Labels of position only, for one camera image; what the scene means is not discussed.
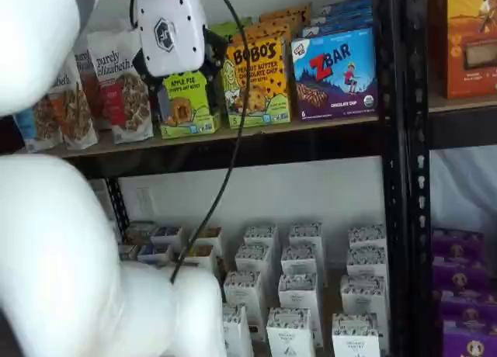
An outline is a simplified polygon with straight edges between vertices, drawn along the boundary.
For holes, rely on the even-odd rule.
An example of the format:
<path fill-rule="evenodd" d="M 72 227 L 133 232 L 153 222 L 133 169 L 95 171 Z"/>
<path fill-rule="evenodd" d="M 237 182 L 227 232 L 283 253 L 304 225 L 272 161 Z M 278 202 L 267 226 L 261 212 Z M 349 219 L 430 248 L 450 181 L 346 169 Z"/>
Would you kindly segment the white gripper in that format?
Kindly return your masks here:
<path fill-rule="evenodd" d="M 221 72 L 228 42 L 205 26 L 201 0 L 137 0 L 137 23 L 142 49 L 133 66 L 147 87 L 153 124 L 162 119 L 159 78 L 200 67 L 210 115 L 225 108 Z"/>

